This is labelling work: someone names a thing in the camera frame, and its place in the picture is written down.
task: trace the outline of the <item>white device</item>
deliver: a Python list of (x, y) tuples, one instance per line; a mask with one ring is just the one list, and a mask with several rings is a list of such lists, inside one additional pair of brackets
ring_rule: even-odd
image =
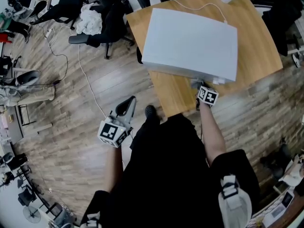
[(263, 224), (265, 228), (271, 226), (275, 221), (277, 221), (285, 213), (286, 209), (290, 205), (291, 201), (294, 199), (294, 194), (287, 191), (282, 202), (273, 209), (270, 213), (266, 214), (263, 219)]
[(135, 106), (135, 96), (131, 96), (120, 103), (105, 120), (101, 121), (97, 137), (106, 144), (116, 148), (120, 147), (132, 130), (130, 121), (133, 117)]
[(208, 105), (215, 105), (216, 101), (218, 100), (218, 97), (218, 92), (213, 91), (210, 88), (201, 86), (199, 89), (198, 99), (203, 103), (206, 103)]
[(160, 71), (223, 84), (237, 77), (238, 31), (196, 14), (153, 9), (142, 62)]

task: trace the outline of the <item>black sleeve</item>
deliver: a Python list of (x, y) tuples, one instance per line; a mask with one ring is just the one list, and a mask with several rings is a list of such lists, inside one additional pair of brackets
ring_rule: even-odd
[(106, 207), (109, 199), (109, 193), (106, 191), (97, 191), (95, 192), (91, 203), (87, 207), (84, 216), (81, 220), (81, 225), (88, 221), (87, 215), (96, 214), (100, 212), (100, 224), (104, 227), (104, 224), (107, 222), (106, 216)]
[(252, 208), (255, 210), (259, 202), (260, 187), (257, 176), (243, 150), (219, 155), (211, 165), (211, 173), (216, 180), (227, 175), (235, 175), (240, 188), (250, 196)]

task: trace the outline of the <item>chair armrest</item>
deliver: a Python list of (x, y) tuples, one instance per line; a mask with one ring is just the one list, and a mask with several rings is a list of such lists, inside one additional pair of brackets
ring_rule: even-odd
[(76, 36), (70, 36), (68, 39), (68, 42), (70, 44), (83, 44), (87, 43), (89, 41), (89, 35), (86, 34), (81, 34), (81, 35), (76, 35)]

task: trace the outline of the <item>wooden table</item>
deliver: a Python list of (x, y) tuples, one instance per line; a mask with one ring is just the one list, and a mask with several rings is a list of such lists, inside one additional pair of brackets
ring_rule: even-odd
[[(283, 68), (274, 41), (250, 0), (234, 0), (230, 4), (225, 4), (221, 0), (178, 1), (190, 8), (200, 8), (206, 3), (214, 3), (220, 7), (228, 24), (238, 29), (237, 80), (220, 86), (213, 85), (220, 96), (247, 88), (257, 80)], [(141, 9), (127, 15), (141, 52), (143, 52), (153, 8), (184, 11), (223, 21), (220, 11), (214, 6), (192, 11), (175, 1), (167, 1)], [(149, 71), (149, 73), (167, 117), (195, 108), (197, 90), (191, 88), (189, 78), (155, 71)]]

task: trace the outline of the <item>green shirt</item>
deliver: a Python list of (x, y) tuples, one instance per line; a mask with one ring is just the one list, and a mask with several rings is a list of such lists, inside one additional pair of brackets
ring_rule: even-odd
[(8, 29), (8, 27), (10, 26), (11, 20), (12, 20), (12, 18), (7, 18), (3, 13), (0, 13), (0, 23), (2, 21), (4, 21), (4, 24), (0, 28), (0, 32), (4, 32)]

